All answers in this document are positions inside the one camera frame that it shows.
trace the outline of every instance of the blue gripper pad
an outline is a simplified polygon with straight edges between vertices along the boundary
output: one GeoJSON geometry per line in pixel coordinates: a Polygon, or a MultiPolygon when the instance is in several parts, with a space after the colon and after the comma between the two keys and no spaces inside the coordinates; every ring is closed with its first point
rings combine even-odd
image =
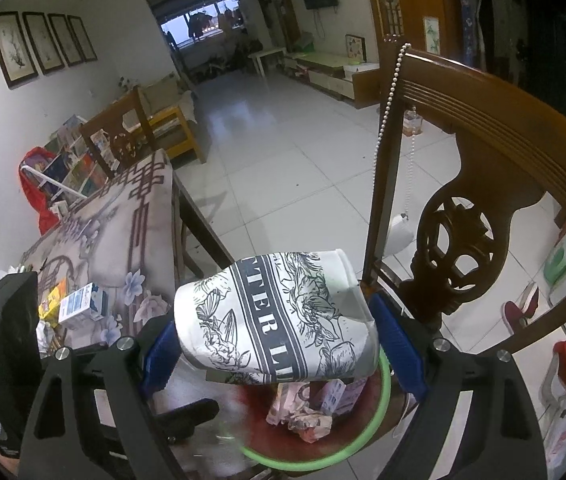
{"type": "Polygon", "coordinates": [[[180,354],[176,326],[174,323],[167,323],[145,356],[143,381],[139,388],[145,399],[167,385],[180,354]]]}
{"type": "Polygon", "coordinates": [[[372,295],[368,306],[376,322],[381,347],[400,387],[422,402],[428,392],[423,359],[400,326],[397,319],[400,314],[393,306],[386,304],[385,298],[379,294],[372,295]]]}

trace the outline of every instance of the picture frame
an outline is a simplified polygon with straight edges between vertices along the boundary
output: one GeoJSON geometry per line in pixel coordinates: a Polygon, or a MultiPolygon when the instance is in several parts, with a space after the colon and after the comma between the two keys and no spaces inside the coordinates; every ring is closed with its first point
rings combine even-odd
{"type": "Polygon", "coordinates": [[[425,50],[440,56],[441,35],[438,27],[438,18],[423,16],[423,29],[425,31],[425,50]]]}
{"type": "Polygon", "coordinates": [[[0,12],[0,69],[8,88],[38,77],[18,12],[0,12]]]}
{"type": "Polygon", "coordinates": [[[349,59],[359,63],[367,62],[367,51],[365,50],[365,38],[354,34],[345,35],[345,47],[349,59]]]}
{"type": "Polygon", "coordinates": [[[67,17],[64,14],[48,14],[49,24],[54,32],[54,37],[61,49],[61,53],[67,66],[74,66],[84,61],[82,51],[74,34],[70,30],[67,17]]]}
{"type": "Polygon", "coordinates": [[[71,16],[68,14],[67,21],[70,24],[70,30],[74,34],[74,38],[76,38],[80,51],[83,54],[83,59],[86,62],[96,61],[98,57],[96,56],[94,46],[92,45],[90,37],[87,35],[85,25],[83,24],[80,16],[71,16]]]}
{"type": "Polygon", "coordinates": [[[42,12],[23,12],[23,23],[28,33],[29,43],[44,75],[65,68],[61,53],[54,42],[52,31],[42,12]]]}

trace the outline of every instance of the chair backrest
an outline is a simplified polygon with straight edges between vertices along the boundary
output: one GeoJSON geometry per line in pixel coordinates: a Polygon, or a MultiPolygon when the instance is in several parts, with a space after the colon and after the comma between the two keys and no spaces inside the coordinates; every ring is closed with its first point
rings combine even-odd
{"type": "MultiPolygon", "coordinates": [[[[381,48],[381,107],[389,95],[403,42],[387,37],[381,48]]],[[[566,209],[566,118],[515,86],[459,63],[415,50],[402,59],[386,129],[379,146],[363,284],[392,286],[412,315],[440,326],[441,314],[482,296],[508,253],[512,215],[547,190],[566,209]],[[416,110],[456,133],[457,177],[434,193],[416,234],[412,280],[399,280],[382,262],[400,156],[403,113],[416,110]],[[455,203],[454,198],[464,198],[455,203]],[[439,248],[443,228],[448,248],[439,248]],[[456,266],[466,254],[477,267],[456,266]]],[[[566,322],[566,297],[524,330],[487,351],[517,351],[566,322]]]]}
{"type": "Polygon", "coordinates": [[[80,127],[80,134],[85,140],[85,144],[90,150],[90,153],[93,154],[96,162],[98,162],[109,178],[114,176],[114,172],[109,167],[109,164],[103,159],[100,150],[92,141],[92,135],[97,133],[99,130],[103,130],[105,132],[109,140],[112,154],[120,162],[119,168],[121,170],[126,170],[142,158],[135,135],[128,132],[124,127],[124,115],[130,111],[136,112],[138,121],[141,125],[141,131],[145,136],[147,143],[154,151],[158,150],[159,148],[156,143],[156,138],[154,137],[150,123],[147,121],[147,116],[145,115],[143,106],[141,105],[138,86],[132,88],[118,101],[109,105],[80,127]]]}

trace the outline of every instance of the red cloth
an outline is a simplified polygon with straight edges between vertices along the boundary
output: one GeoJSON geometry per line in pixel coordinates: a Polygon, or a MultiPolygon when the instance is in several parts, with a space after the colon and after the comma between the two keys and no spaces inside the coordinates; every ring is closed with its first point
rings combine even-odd
{"type": "MultiPolygon", "coordinates": [[[[50,161],[55,157],[52,152],[48,152],[45,148],[37,146],[27,152],[23,158],[23,162],[35,155],[44,156],[49,158],[50,161]]],[[[45,193],[38,189],[38,186],[28,178],[25,172],[21,170],[20,165],[18,167],[18,178],[20,179],[20,186],[23,188],[25,198],[28,199],[29,205],[38,213],[38,229],[41,235],[44,235],[58,224],[58,218],[47,208],[47,196],[45,193]]]]}

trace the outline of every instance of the shoe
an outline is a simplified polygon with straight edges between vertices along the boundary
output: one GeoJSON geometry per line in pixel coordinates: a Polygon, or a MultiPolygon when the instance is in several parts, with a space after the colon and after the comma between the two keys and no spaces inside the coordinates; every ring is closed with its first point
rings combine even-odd
{"type": "Polygon", "coordinates": [[[503,304],[503,322],[511,334],[520,332],[527,326],[527,317],[513,301],[506,301],[503,304]]]}
{"type": "Polygon", "coordinates": [[[536,282],[532,281],[525,287],[521,295],[519,309],[527,319],[532,319],[536,309],[538,308],[538,298],[541,291],[538,289],[536,282]]]}

